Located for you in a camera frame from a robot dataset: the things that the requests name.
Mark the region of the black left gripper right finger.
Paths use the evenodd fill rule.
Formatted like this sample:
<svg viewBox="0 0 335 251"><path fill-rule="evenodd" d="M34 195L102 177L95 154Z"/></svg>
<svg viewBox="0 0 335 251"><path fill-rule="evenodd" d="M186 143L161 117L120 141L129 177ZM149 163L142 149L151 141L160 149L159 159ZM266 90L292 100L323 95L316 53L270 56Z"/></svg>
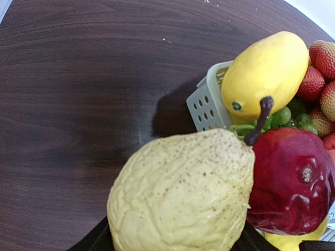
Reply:
<svg viewBox="0 0 335 251"><path fill-rule="evenodd" d="M250 224L246 224L232 251L279 251L279 249L270 244Z"/></svg>

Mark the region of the beige perforated plastic basket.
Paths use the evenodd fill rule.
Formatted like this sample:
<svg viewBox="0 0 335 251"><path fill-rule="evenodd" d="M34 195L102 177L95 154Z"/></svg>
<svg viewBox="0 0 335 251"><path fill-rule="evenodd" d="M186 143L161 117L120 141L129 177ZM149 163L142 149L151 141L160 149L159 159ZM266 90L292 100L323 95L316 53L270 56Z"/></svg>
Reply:
<svg viewBox="0 0 335 251"><path fill-rule="evenodd" d="M224 106L221 82L232 61L214 64L187 98L186 104L198 132L213 128L228 128L231 116Z"/></svg>

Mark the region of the dark red fruit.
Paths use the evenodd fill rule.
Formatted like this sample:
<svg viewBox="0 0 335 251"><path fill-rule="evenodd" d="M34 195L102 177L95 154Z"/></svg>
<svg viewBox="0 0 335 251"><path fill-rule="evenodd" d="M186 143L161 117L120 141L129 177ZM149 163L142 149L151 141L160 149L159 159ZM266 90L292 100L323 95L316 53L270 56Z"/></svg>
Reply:
<svg viewBox="0 0 335 251"><path fill-rule="evenodd" d="M247 220L279 235L315 231L334 203L334 162L311 131L277 128L261 134Z"/></svg>

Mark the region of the pale yellow wrinkled fruit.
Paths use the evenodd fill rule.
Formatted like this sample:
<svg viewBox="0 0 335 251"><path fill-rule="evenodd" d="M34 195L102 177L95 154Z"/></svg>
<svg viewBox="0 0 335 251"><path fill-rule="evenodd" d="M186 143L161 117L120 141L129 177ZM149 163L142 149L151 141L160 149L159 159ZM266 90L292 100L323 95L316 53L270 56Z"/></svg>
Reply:
<svg viewBox="0 0 335 251"><path fill-rule="evenodd" d="M226 129L155 139L111 187L115 250L230 250L249 209L255 153Z"/></svg>

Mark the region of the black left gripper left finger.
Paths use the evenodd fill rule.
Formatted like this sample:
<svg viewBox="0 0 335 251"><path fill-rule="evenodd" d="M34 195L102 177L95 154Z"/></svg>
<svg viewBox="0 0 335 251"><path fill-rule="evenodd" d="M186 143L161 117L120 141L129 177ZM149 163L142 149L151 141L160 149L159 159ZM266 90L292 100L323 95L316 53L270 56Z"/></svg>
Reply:
<svg viewBox="0 0 335 251"><path fill-rule="evenodd" d="M114 251L107 217L104 217L81 241L68 251Z"/></svg>

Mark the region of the red lychee bunch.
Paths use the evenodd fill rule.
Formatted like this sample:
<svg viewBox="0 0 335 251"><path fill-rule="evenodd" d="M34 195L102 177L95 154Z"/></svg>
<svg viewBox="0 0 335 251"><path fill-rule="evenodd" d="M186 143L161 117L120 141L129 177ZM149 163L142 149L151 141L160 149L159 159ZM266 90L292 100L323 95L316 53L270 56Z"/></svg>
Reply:
<svg viewBox="0 0 335 251"><path fill-rule="evenodd" d="M298 90L308 104L304 126L324 138L334 133L334 43L317 40L309 48L309 66Z"/></svg>

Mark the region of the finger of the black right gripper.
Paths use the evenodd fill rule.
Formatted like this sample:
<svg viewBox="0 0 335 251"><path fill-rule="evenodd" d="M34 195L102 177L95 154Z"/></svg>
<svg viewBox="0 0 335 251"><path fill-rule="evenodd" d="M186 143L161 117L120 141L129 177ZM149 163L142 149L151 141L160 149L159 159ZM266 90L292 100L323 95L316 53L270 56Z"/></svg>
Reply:
<svg viewBox="0 0 335 251"><path fill-rule="evenodd" d="M303 241L299 244L300 251L335 251L335 242Z"/></svg>

